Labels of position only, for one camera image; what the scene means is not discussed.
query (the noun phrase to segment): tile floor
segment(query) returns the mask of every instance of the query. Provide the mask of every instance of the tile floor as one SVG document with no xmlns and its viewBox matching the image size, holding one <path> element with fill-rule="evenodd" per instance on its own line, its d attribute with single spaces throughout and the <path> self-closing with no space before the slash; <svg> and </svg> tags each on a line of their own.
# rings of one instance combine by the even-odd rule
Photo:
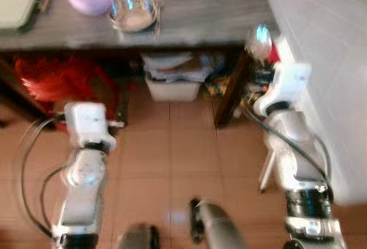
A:
<svg viewBox="0 0 367 249">
<path fill-rule="evenodd" d="M 249 122 L 216 130 L 213 103 L 154 103 L 146 87 L 132 91 L 129 126 L 117 137 L 109 157 L 109 183 L 98 248 L 115 248 L 116 239 L 132 223 L 148 221 L 161 231 L 162 249 L 206 248 L 189 239 L 188 203 L 194 196 L 224 207 L 237 223 L 251 249 L 283 248 L 285 201 L 271 182 L 258 194 L 257 177 L 267 154 L 263 132 Z M 16 198 L 17 148 L 28 126 L 0 108 L 0 248 L 50 248 L 19 211 Z M 41 135 L 29 160 L 27 195 L 40 214 L 38 192 L 46 173 L 68 160 L 71 147 L 61 132 Z M 46 191 L 46 208 L 56 218 L 65 193 L 60 177 Z M 349 248 L 367 244 L 367 207 L 335 208 Z"/>
</svg>

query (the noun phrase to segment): terracotta floor tile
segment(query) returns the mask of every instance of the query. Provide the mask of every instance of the terracotta floor tile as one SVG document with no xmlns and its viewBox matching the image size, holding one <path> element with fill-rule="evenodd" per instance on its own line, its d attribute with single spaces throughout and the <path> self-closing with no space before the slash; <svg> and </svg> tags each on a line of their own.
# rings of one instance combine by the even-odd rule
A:
<svg viewBox="0 0 367 249">
<path fill-rule="evenodd" d="M 27 179 L 43 180 L 72 160 L 69 136 L 62 131 L 45 131 L 34 144 L 26 164 Z"/>
<path fill-rule="evenodd" d="M 171 237 L 190 237 L 189 203 L 193 198 L 222 202 L 219 176 L 174 177 L 171 192 Z"/>
<path fill-rule="evenodd" d="M 253 124 L 218 131 L 220 165 L 223 176 L 257 178 L 268 150 L 263 135 Z"/>
<path fill-rule="evenodd" d="M 211 100 L 198 99 L 191 103 L 170 103 L 171 126 L 175 129 L 213 129 Z"/>
<path fill-rule="evenodd" d="M 112 240 L 99 240 L 96 249 L 111 249 Z"/>
<path fill-rule="evenodd" d="M 173 130 L 172 174 L 218 175 L 220 155 L 214 130 Z"/>
<path fill-rule="evenodd" d="M 342 233 L 367 235 L 367 225 L 361 219 L 367 218 L 367 205 L 340 207 L 334 204 L 333 214 L 340 221 Z"/>
<path fill-rule="evenodd" d="M 170 235 L 168 178 L 121 179 L 117 189 L 114 240 L 140 222 L 158 227 L 163 238 Z"/>
<path fill-rule="evenodd" d="M 30 125 L 30 122 L 2 104 L 0 104 L 0 120 L 6 123 L 6 127 L 0 129 L 0 135 L 4 133 L 21 136 Z"/>
<path fill-rule="evenodd" d="M 27 181 L 25 185 L 26 198 L 33 213 L 40 219 L 41 205 L 40 193 L 43 181 Z M 57 224 L 61 211 L 61 206 L 67 194 L 67 187 L 64 185 L 60 175 L 51 178 L 45 190 L 45 209 L 48 219 L 52 224 Z"/>
<path fill-rule="evenodd" d="M 150 97 L 144 85 L 130 91 L 128 105 L 128 129 L 165 129 L 169 125 L 169 103 L 157 103 Z"/>
<path fill-rule="evenodd" d="M 224 177 L 223 205 L 228 215 L 244 230 L 283 229 L 286 201 L 280 189 L 260 194 L 257 181 L 244 177 Z"/>
<path fill-rule="evenodd" d="M 129 131 L 123 177 L 156 177 L 169 174 L 169 133 L 163 130 Z"/>
<path fill-rule="evenodd" d="M 0 181 L 0 186 L 3 199 L 0 200 L 0 242 L 47 241 L 44 234 L 20 211 L 16 183 Z M 31 206 L 32 197 L 28 198 L 30 198 L 30 207 L 34 210 L 34 207 Z"/>
<path fill-rule="evenodd" d="M 348 249 L 366 248 L 367 235 L 344 235 L 344 239 Z"/>
<path fill-rule="evenodd" d="M 17 134 L 0 135 L 0 180 L 15 180 L 18 177 L 20 165 L 18 147 L 20 137 Z"/>
<path fill-rule="evenodd" d="M 189 238 L 171 239 L 171 249 L 207 249 L 207 247 L 205 240 L 200 244 L 195 244 Z"/>
<path fill-rule="evenodd" d="M 50 249 L 52 248 L 51 241 L 37 242 L 0 242 L 1 249 Z"/>
<path fill-rule="evenodd" d="M 220 96 L 213 97 L 212 102 L 213 102 L 213 113 L 214 113 L 214 115 L 216 115 L 216 112 L 219 108 L 219 105 L 222 102 L 222 97 L 220 97 Z"/>
<path fill-rule="evenodd" d="M 120 234 L 114 235 L 114 239 L 112 241 L 112 248 L 113 249 L 117 249 L 117 241 L 118 241 L 119 237 L 120 237 Z M 171 239 L 160 237 L 159 238 L 159 248 L 160 249 L 170 249 L 171 248 Z"/>
<path fill-rule="evenodd" d="M 127 154 L 127 131 L 120 130 L 116 139 L 116 148 L 110 152 L 107 159 L 107 174 L 109 179 L 121 177 L 120 166 Z"/>
<path fill-rule="evenodd" d="M 118 180 L 109 180 L 107 182 L 107 186 L 103 195 L 104 205 L 99 239 L 106 243 L 112 242 L 112 236 L 114 233 L 114 220 L 118 198 L 118 186 Z"/>
<path fill-rule="evenodd" d="M 249 231 L 245 229 L 241 232 L 246 245 L 251 249 L 282 249 L 284 244 L 289 241 L 289 234 L 284 227 L 277 231 Z"/>
</svg>

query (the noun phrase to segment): white wall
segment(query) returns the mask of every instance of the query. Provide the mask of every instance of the white wall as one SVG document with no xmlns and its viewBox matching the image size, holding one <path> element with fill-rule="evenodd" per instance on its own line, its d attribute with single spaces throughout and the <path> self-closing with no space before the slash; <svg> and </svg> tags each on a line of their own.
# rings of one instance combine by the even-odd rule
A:
<svg viewBox="0 0 367 249">
<path fill-rule="evenodd" d="M 269 2 L 296 60 L 312 65 L 303 108 L 329 146 L 337 202 L 367 202 L 367 0 Z"/>
</svg>

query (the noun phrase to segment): table top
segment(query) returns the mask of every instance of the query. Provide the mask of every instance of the table top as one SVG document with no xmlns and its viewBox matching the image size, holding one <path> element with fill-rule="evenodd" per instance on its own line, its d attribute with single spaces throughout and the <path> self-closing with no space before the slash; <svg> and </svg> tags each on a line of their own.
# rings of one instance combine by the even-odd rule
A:
<svg viewBox="0 0 367 249">
<path fill-rule="evenodd" d="M 278 32 L 267 0 L 164 0 L 161 13 L 160 36 L 153 36 L 153 28 L 124 34 L 111 27 L 107 15 L 84 16 L 67 0 L 51 0 L 30 31 L 0 35 L 0 52 L 243 45 L 248 30 L 258 23 Z"/>
</svg>

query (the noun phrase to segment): wire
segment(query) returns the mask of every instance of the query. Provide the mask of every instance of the wire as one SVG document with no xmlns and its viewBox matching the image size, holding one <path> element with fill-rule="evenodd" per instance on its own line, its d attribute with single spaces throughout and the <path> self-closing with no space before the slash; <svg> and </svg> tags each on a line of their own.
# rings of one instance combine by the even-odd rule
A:
<svg viewBox="0 0 367 249">
<path fill-rule="evenodd" d="M 273 133 L 275 136 L 277 136 L 281 140 L 283 140 L 291 148 L 293 148 L 298 154 L 300 154 L 304 159 L 306 159 L 308 163 L 310 163 L 313 167 L 315 167 L 315 169 L 321 174 L 321 176 L 325 180 L 325 183 L 326 183 L 326 185 L 328 187 L 328 190 L 329 190 L 331 202 L 333 202 L 334 201 L 333 191 L 331 190 L 331 184 L 330 184 L 328 176 L 325 174 L 325 171 L 304 150 L 302 150 L 300 147 L 298 147 L 292 140 L 288 139 L 283 134 L 281 134 L 277 130 L 273 129 L 268 124 L 264 123 L 255 114 L 253 114 L 253 112 L 251 110 L 249 110 L 249 108 L 245 107 L 244 110 L 245 110 L 245 114 L 247 115 L 247 117 L 249 117 L 250 119 L 255 121 L 257 124 L 261 125 L 261 127 L 266 129 L 267 131 Z"/>
<path fill-rule="evenodd" d="M 51 180 L 51 178 L 55 175 L 57 175 L 58 173 L 62 172 L 63 170 L 66 170 L 67 168 L 70 168 L 76 161 L 76 154 L 77 152 L 79 151 L 79 149 L 74 149 L 73 151 L 73 160 L 65 165 L 65 166 L 62 166 L 56 170 L 54 170 L 53 172 L 51 172 L 43 181 L 42 183 L 42 189 L 41 189 L 41 193 L 40 193 L 40 204 L 41 204 L 41 213 L 42 213 L 42 216 L 44 218 L 44 221 L 46 222 L 46 225 L 51 229 L 51 222 L 50 220 L 48 219 L 47 217 L 47 214 L 46 214 L 46 209 L 45 209 L 45 200 L 44 200 L 44 196 L 45 196 L 45 190 L 46 190 L 46 186 L 48 184 L 48 182 Z"/>
<path fill-rule="evenodd" d="M 28 127 L 27 129 L 25 130 L 25 132 L 23 133 L 22 137 L 21 137 L 21 140 L 19 142 L 19 147 L 22 145 L 22 143 L 24 142 L 25 138 L 27 137 L 28 133 L 30 132 L 30 130 L 37 124 L 40 123 L 40 120 L 35 120 L 33 121 Z"/>
<path fill-rule="evenodd" d="M 329 152 L 327 151 L 325 143 L 321 140 L 321 138 L 318 135 L 313 135 L 314 140 L 319 144 L 320 148 L 322 149 L 323 157 L 326 164 L 326 174 L 329 179 L 331 179 L 331 160 Z"/>
<path fill-rule="evenodd" d="M 18 184 L 19 184 L 19 189 L 20 189 L 20 193 L 19 193 L 19 200 L 26 212 L 26 214 L 29 216 L 29 219 L 49 238 L 52 238 L 52 233 L 49 229 L 47 229 L 44 225 L 42 225 L 37 218 L 32 214 L 27 200 L 26 200 L 26 196 L 25 196 L 25 189 L 24 189 L 24 172 L 25 172 L 25 165 L 27 162 L 27 158 L 29 156 L 29 153 L 35 143 L 35 141 L 37 140 L 41 130 L 50 122 L 53 122 L 55 119 L 48 119 L 46 121 L 43 121 L 41 124 L 38 125 L 38 127 L 36 128 L 36 130 L 34 131 L 34 133 L 31 135 L 31 137 L 28 140 L 28 143 L 25 146 L 25 150 L 22 151 L 22 153 L 20 154 L 19 160 L 21 163 L 21 168 L 19 170 L 19 175 L 18 175 Z M 23 137 L 22 137 L 22 141 L 21 143 L 24 141 L 27 133 L 30 131 L 30 129 L 36 124 L 38 123 L 37 121 L 32 123 L 31 126 L 26 130 L 26 132 L 24 133 Z"/>
</svg>

